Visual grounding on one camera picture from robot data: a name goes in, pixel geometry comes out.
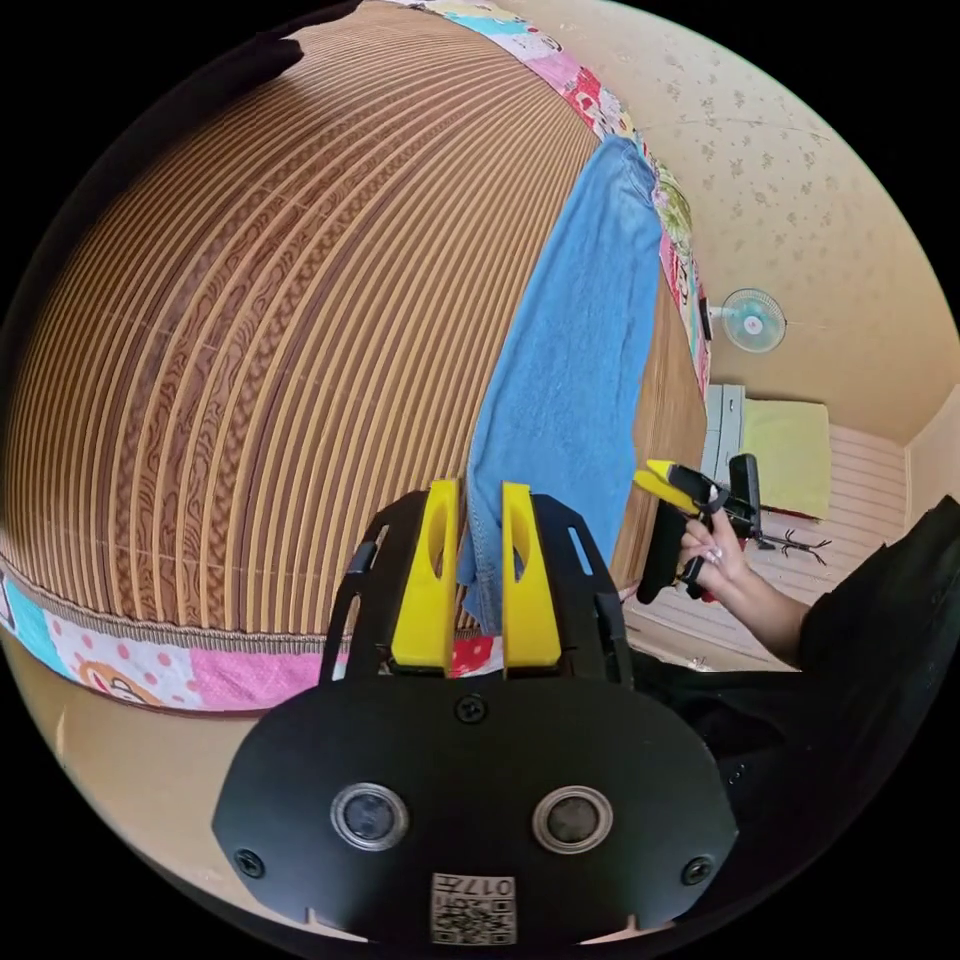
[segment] fan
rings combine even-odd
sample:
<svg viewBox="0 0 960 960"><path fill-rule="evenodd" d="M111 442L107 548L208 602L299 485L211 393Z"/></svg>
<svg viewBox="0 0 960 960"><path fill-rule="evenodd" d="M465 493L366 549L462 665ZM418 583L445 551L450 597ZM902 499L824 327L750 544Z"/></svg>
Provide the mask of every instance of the fan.
<svg viewBox="0 0 960 960"><path fill-rule="evenodd" d="M787 318L780 305L762 290L735 290L722 307L709 307L711 323L722 321L727 336L748 353L769 353L787 332Z"/></svg>

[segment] label sticker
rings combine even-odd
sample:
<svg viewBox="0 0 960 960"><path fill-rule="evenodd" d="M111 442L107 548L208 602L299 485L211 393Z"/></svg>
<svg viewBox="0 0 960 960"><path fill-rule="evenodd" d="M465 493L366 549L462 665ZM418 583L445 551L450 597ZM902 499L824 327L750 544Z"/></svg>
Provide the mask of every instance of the label sticker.
<svg viewBox="0 0 960 960"><path fill-rule="evenodd" d="M494 947L516 943L514 878L435 873L430 932L435 944Z"/></svg>

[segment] yellow cushion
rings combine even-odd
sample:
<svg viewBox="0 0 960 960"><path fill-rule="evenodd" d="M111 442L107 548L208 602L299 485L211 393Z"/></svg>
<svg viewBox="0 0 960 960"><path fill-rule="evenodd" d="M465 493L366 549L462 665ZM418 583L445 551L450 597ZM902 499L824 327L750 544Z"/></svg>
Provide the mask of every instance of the yellow cushion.
<svg viewBox="0 0 960 960"><path fill-rule="evenodd" d="M745 400L743 452L757 458L765 507L827 518L830 420L823 404Z"/></svg>

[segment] hand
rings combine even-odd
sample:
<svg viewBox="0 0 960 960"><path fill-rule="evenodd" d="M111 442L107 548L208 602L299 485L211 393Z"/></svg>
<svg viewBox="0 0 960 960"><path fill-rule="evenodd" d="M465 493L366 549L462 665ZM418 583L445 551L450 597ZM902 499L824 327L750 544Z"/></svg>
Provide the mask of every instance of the hand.
<svg viewBox="0 0 960 960"><path fill-rule="evenodd" d="M710 499L716 496L716 487L712 487ZM713 533L699 520L687 522L686 533L680 541L681 567L686 567L695 557L704 559L697 583L721 602L730 588L740 584L750 573L730 518L722 509L713 515Z"/></svg>

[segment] wall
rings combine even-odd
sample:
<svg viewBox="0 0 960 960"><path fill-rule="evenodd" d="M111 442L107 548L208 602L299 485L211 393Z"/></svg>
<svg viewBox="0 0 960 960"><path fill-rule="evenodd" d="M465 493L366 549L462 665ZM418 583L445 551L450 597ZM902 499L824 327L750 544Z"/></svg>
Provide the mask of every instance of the wall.
<svg viewBox="0 0 960 960"><path fill-rule="evenodd" d="M947 494L960 501L960 385L907 444L910 526Z"/></svg>
<svg viewBox="0 0 960 960"><path fill-rule="evenodd" d="M960 341L916 238L850 147L777 81L659 17L601 0L500 3L629 107L690 201L711 301L757 286L784 308L775 353L715 340L714 381L825 403L834 423L906 444L960 382Z"/></svg>

